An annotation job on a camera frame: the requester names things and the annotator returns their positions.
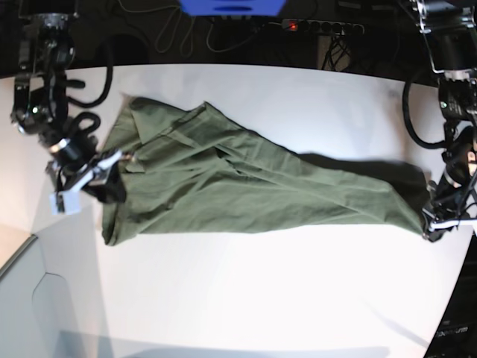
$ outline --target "green garment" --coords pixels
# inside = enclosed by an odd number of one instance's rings
[[[185,112],[136,98],[114,125],[105,145],[111,148],[135,151],[137,161],[119,167],[126,203],[104,205],[107,245],[139,233],[259,233],[310,224],[393,224],[421,233],[421,172],[398,180],[413,200],[406,202],[386,181],[313,165],[207,103]],[[332,162],[340,163],[325,166]]]

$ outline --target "black cable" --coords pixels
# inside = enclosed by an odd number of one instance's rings
[[[92,124],[86,128],[81,129],[80,124],[85,119],[89,119],[92,121]],[[92,112],[82,112],[78,114],[71,122],[67,129],[67,137],[72,138],[78,132],[81,132],[84,135],[91,134],[92,132],[96,131],[101,126],[101,119],[99,116]]]
[[[469,185],[465,189],[464,195],[462,196],[462,199],[461,199],[461,202],[458,205],[457,211],[458,211],[459,215],[461,214],[461,209],[464,207],[465,203],[467,202],[467,198],[469,197],[471,192],[476,187],[476,183],[477,183],[477,171],[470,178]]]
[[[405,83],[404,90],[402,91],[402,117],[404,118],[405,129],[408,131],[409,136],[412,138],[412,140],[414,140],[414,142],[422,148],[425,148],[425,149],[445,148],[446,143],[443,140],[436,143],[424,142],[417,135],[411,122],[411,114],[409,113],[409,91],[411,89],[411,85],[421,76],[422,73],[423,73],[423,69],[420,69],[419,71],[414,73],[411,76],[411,78]]]
[[[48,113],[53,121],[56,121],[56,113],[54,113],[53,108],[51,107],[51,104],[53,102],[53,89],[51,88],[51,79],[52,77],[55,76],[54,70],[53,70],[53,63],[50,62],[48,63],[48,67],[46,69],[45,77],[43,78],[44,86],[45,86],[45,91],[47,95],[47,110]]]
[[[351,70],[354,66],[359,65],[363,69],[364,72],[369,72],[370,69],[366,69],[364,67],[364,65],[362,64],[362,62],[364,60],[368,59],[369,56],[371,56],[371,50],[369,50],[368,53],[366,53],[364,56],[361,56],[359,59],[351,60],[350,64],[348,66],[346,66],[346,68],[342,69],[341,71],[342,72],[347,72],[347,71]]]
[[[335,53],[332,53],[329,56],[330,68],[331,68],[332,71],[335,71],[335,72],[337,71],[336,66],[339,64],[341,59],[344,57],[345,54],[348,54],[348,52],[346,51],[346,45],[342,46],[342,44],[341,44],[342,39],[343,39],[342,37],[336,38],[335,47],[339,47],[339,49]],[[336,61],[334,61],[333,58],[337,54],[339,54],[338,59]]]
[[[259,34],[259,32],[262,30],[263,26],[260,27],[259,30],[255,34],[251,34],[249,37],[247,37],[245,40],[241,41],[240,43],[236,43],[235,45],[232,45],[230,47],[221,48],[221,49],[217,50],[216,48],[213,48],[210,45],[210,35],[212,35],[212,30],[214,28],[214,25],[210,25],[209,32],[207,33],[207,37],[206,37],[206,46],[209,49],[209,51],[211,51],[215,54],[223,54],[224,52],[235,50],[239,47],[242,47],[243,45],[248,44],[250,41],[254,40],[257,37],[257,35]]]
[[[63,191],[63,181],[61,180],[61,172],[63,171],[63,167],[58,170],[57,173],[57,185],[56,185],[56,193],[62,192]]]
[[[111,49],[111,45],[109,44],[108,40],[104,41],[103,50],[106,55],[106,62],[107,62],[106,81],[104,82],[103,92],[100,94],[98,99],[90,103],[79,101],[73,97],[68,97],[69,103],[74,104],[75,106],[78,106],[81,108],[93,108],[103,103],[106,100],[107,96],[110,94],[111,84],[113,83],[113,67],[114,67],[113,62],[114,61],[113,61],[113,50]]]
[[[338,41],[336,40],[336,38],[332,37],[332,39],[329,43],[328,50],[325,53],[325,58],[323,59],[323,64],[321,65],[322,70],[325,69],[325,66],[326,66],[327,63],[330,65],[330,67],[332,67],[332,60],[330,62],[330,58],[332,56],[332,51],[336,48],[337,45],[338,45]]]
[[[347,44],[343,45],[341,43],[338,43],[338,46],[341,48],[341,50],[343,50],[343,53],[348,55],[349,58],[351,58],[351,54],[348,52],[348,46]]]
[[[183,15],[185,14],[182,11],[182,7],[180,6],[180,4],[154,7],[154,8],[145,9],[145,10],[130,10],[123,5],[122,0],[116,0],[116,1],[118,2],[119,6],[121,7],[121,9],[125,13],[141,14],[141,13],[155,13],[155,12],[164,11],[164,10],[172,10],[171,14],[169,15],[169,17],[165,21],[165,23],[162,27],[162,30],[157,34],[156,40],[154,41],[154,48],[155,48],[156,52],[159,53],[159,54],[164,54],[172,48],[172,46],[174,44],[174,41],[175,41],[175,38],[176,38],[176,35],[177,35],[177,30],[180,27],[181,19],[183,18]],[[172,20],[176,17],[177,17],[177,21],[176,21],[175,25],[172,25],[172,27],[171,27],[172,28],[172,35],[171,35],[171,39],[170,39],[169,43],[164,48],[159,48],[160,40],[163,38],[163,36],[164,36],[165,32],[167,31],[168,27],[171,25]],[[191,57],[192,53],[194,52],[193,30],[194,30],[194,27],[195,27],[196,20],[197,20],[197,17],[194,17],[194,16],[191,17],[190,25],[187,28],[187,32],[184,35],[184,38],[183,38],[182,42],[180,43],[180,54],[185,58]],[[185,51],[184,48],[186,47],[187,41],[190,42],[190,46],[189,46],[189,50]]]
[[[463,215],[464,213],[466,213],[466,212],[468,211],[468,209],[470,209],[470,208],[473,207],[474,205],[477,205],[477,202],[473,202],[473,203],[467,205],[467,207],[464,209],[464,212],[462,213],[462,215]]]
[[[121,5],[119,5],[116,0],[106,0],[103,11],[108,15],[111,14],[122,19],[127,26],[137,31],[147,47],[151,47],[151,41],[149,40],[148,35],[146,35],[146,33],[140,27],[129,21],[128,17],[122,13],[123,10],[121,9]],[[94,8],[87,12],[80,12],[80,19],[88,18],[90,21],[92,21],[90,16],[91,14],[95,14],[96,17],[98,17],[101,21],[107,21],[109,19],[109,16],[104,16],[98,8]]]
[[[338,41],[335,41],[335,43],[333,44],[333,50],[337,47],[337,43],[338,43]],[[336,72],[336,63],[335,63],[335,61],[333,60],[333,57],[336,56],[338,53],[339,53],[339,50],[336,51],[336,52],[333,52],[333,51],[331,50],[331,52],[329,53],[329,56],[328,56],[329,69],[330,69],[331,71],[334,71],[334,72]]]

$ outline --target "power strip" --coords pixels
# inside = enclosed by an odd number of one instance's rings
[[[317,20],[284,19],[283,30],[290,32],[308,32],[319,35],[363,35],[364,26],[348,22],[329,22]]]

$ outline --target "white table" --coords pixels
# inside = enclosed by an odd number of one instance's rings
[[[71,71],[69,77],[85,80],[87,88],[71,93],[91,100],[102,91],[104,69]],[[292,151],[406,160],[438,179],[440,153],[417,147],[405,132],[402,86],[260,66],[118,67],[110,96],[95,109],[103,120],[97,134],[105,138],[128,96],[186,110],[208,101]],[[440,139],[437,91],[415,86],[411,96],[417,132]],[[0,82],[0,101],[0,224],[39,234],[46,270],[68,282],[69,294],[54,296],[74,311],[62,315],[59,325],[80,342],[80,355],[213,353],[195,348],[255,352],[237,357],[424,355],[458,278],[471,228],[435,244],[395,227],[324,225],[252,236],[147,235],[109,248],[100,234],[101,208],[88,198],[79,216],[50,216],[51,185],[43,174],[48,155],[36,138],[22,138],[8,124],[11,79]],[[109,337],[107,345],[101,336]],[[138,353],[145,350],[157,355]]]

